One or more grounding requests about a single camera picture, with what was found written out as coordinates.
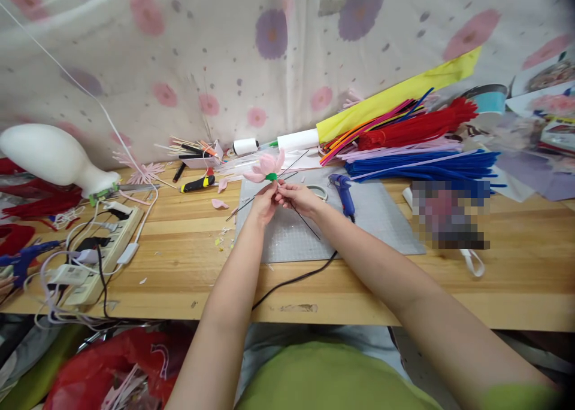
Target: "blue glue gun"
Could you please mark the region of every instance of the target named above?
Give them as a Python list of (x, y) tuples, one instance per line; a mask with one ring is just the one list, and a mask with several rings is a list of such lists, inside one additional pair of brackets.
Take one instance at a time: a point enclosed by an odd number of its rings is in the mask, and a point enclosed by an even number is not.
[(335, 186), (337, 194), (340, 195), (343, 214), (355, 222), (355, 206), (353, 206), (352, 195), (349, 193), (350, 181), (345, 175), (331, 174), (329, 176), (329, 182)]
[(60, 247), (60, 241), (49, 241), (43, 244), (31, 245), (30, 247), (22, 248), (20, 253), (13, 256), (7, 254), (0, 256), (0, 267), (14, 266), (14, 276), (18, 277), (14, 282), (14, 287), (22, 287), (26, 277), (28, 277), (28, 266), (37, 255), (45, 253), (46, 251), (54, 250)]

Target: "yellow fabric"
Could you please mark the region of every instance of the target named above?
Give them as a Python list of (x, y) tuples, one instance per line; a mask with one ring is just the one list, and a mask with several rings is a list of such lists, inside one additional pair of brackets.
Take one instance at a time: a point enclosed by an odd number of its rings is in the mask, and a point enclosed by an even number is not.
[(390, 87), (318, 123), (316, 127), (319, 141), (331, 141), (337, 135), (353, 129), (358, 124), (389, 112), (407, 99), (419, 99), (431, 87), (438, 90), (467, 78), (473, 73), (479, 54), (481, 54), (481, 47)]

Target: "green shirt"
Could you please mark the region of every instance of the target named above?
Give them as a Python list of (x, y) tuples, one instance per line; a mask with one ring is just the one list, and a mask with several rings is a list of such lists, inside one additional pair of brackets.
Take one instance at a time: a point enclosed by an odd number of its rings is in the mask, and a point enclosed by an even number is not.
[[(494, 388), (484, 409), (541, 408), (554, 395), (545, 387)], [(238, 410), (441, 409), (429, 395), (385, 362), (345, 344), (291, 345), (265, 364), (246, 388)]]

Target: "red plastic bag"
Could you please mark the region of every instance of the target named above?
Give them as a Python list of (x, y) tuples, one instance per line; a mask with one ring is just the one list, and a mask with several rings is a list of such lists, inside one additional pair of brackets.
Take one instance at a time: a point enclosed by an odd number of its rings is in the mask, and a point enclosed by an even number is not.
[(188, 328), (173, 324), (166, 332), (136, 328), (93, 344), (62, 367), (44, 410), (99, 410), (116, 374), (129, 373), (136, 363), (148, 374), (150, 394), (165, 405), (192, 336)]

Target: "white vase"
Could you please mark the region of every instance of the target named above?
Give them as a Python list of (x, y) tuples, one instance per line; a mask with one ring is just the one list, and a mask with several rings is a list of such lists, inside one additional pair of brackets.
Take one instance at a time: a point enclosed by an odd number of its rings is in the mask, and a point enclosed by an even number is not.
[(15, 164), (49, 183), (76, 184), (84, 198), (120, 180), (118, 173), (94, 166), (72, 135), (47, 124), (20, 124), (6, 129), (0, 135), (0, 150)]

